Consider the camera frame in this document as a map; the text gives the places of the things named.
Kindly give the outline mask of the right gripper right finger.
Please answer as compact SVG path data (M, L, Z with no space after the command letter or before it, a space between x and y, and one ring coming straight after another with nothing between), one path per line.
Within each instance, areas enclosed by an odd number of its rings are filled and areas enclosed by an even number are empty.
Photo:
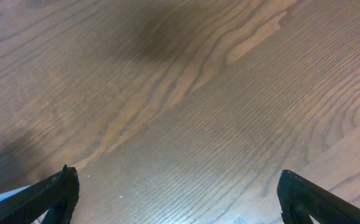
M284 223L360 223L360 208L291 170L282 171L277 195Z

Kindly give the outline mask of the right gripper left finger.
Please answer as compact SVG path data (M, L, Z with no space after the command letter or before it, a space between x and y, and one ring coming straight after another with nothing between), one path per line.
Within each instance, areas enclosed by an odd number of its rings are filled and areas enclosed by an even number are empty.
M28 185L0 194L0 223L69 224L78 203L80 182L74 167Z

